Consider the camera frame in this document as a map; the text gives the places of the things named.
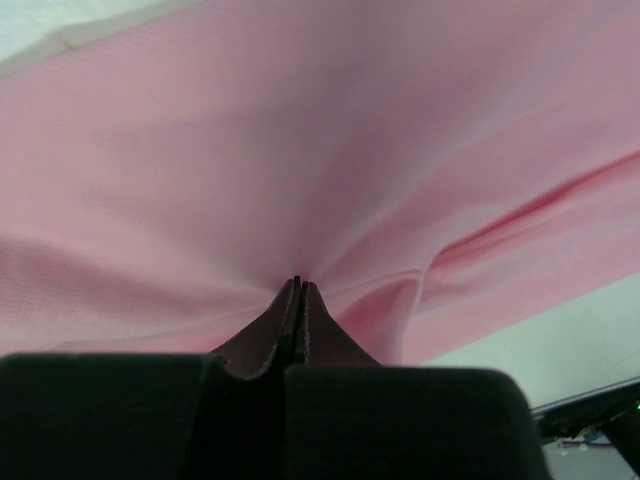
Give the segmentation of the pink t shirt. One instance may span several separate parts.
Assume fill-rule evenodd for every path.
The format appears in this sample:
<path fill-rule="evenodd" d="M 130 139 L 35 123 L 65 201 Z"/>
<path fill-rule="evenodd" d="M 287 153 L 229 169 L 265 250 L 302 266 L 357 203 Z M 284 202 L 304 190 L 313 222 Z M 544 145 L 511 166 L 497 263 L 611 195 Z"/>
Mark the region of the pink t shirt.
<path fill-rule="evenodd" d="M 418 363 L 639 269 L 635 1 L 207 1 L 1 82 L 1 349 L 318 284 Z"/>

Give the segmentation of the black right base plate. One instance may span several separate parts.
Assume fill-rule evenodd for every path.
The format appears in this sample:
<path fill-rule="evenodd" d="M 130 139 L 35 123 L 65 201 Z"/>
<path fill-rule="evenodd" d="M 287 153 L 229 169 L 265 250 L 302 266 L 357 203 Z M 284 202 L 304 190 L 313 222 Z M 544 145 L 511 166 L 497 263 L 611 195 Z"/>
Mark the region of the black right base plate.
<path fill-rule="evenodd" d="M 604 435 L 633 473 L 639 473 L 639 397 L 612 405 L 577 405 L 532 418 L 545 444 L 592 446 L 592 436 Z"/>

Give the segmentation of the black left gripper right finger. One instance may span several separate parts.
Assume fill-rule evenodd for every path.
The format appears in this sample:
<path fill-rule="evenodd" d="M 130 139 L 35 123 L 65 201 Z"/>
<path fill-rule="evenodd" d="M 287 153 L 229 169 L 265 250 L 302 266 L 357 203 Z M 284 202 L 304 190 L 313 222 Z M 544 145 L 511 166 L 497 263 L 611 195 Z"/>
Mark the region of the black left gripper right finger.
<path fill-rule="evenodd" d="M 508 375 L 389 367 L 306 282 L 284 375 L 286 479 L 544 479 L 529 405 Z"/>

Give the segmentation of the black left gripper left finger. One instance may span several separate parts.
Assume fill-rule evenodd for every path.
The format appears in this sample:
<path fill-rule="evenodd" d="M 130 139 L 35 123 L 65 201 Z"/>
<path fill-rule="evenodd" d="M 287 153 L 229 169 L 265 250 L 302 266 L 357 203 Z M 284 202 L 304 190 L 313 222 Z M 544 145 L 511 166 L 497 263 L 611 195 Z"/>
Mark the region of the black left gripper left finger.
<path fill-rule="evenodd" d="M 203 354 L 1 361 L 5 479 L 275 479 L 300 282 Z"/>

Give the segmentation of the aluminium rail frame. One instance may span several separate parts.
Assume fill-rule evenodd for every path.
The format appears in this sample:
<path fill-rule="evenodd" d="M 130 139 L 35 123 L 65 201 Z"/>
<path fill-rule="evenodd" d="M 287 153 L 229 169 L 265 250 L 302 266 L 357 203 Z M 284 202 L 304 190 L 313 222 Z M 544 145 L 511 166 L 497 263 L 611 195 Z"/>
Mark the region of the aluminium rail frame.
<path fill-rule="evenodd" d="M 548 412 L 562 408 L 572 408 L 577 405 L 604 404 L 612 405 L 630 401 L 639 397 L 639 378 L 617 382 L 599 387 L 594 390 L 576 394 L 561 400 L 557 400 L 531 410 L 534 417 L 545 415 Z"/>

